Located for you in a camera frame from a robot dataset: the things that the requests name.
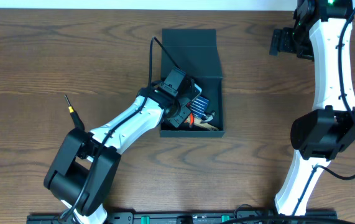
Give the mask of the blue screwdriver set case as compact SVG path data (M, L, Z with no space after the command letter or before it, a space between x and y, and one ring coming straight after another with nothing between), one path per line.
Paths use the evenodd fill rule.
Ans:
M191 104L190 110L194 117L202 119L205 116L205 111L208 108L210 101L202 96L197 97Z

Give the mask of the red handled cutting pliers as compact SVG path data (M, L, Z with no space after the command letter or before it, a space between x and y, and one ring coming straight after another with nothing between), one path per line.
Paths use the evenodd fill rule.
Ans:
M193 127L193 123L195 121L194 115L192 113L190 113L188 118L189 118L189 122L188 122L189 123L189 127L192 128Z

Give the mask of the orange scraper wooden handle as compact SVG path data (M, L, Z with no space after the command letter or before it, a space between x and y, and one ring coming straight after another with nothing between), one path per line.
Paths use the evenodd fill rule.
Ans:
M219 131L219 128L217 128L211 124L208 124L208 123L202 123L198 119L194 119L192 122L189 122L189 120L186 120L184 123L188 124L189 128L198 127L198 128L202 128L202 129L205 129L208 131Z

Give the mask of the steel claw hammer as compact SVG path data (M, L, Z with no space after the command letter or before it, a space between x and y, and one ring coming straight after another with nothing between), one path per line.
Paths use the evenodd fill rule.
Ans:
M202 123L209 123L210 121L213 120L213 118L215 117L215 111L212 111L210 114L203 114L202 118L201 118L201 122Z

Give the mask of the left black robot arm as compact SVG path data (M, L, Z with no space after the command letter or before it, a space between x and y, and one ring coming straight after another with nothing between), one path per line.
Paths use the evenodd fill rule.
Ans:
M163 121L174 128L183 124L201 92L194 78L174 67L165 80L141 88L119 116L91 131L85 131L71 109L75 128L65 136L44 179L45 188L68 207L56 221L104 223L104 198L124 151Z

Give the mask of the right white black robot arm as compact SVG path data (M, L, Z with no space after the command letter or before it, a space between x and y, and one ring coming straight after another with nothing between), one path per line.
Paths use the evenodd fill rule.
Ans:
M355 15L352 0L300 0L293 27L273 32L270 54L295 54L315 66L315 96L311 109L291 127L293 161L274 198L276 212L304 216L322 172L353 180L328 168L355 141L355 94L351 76L350 40Z

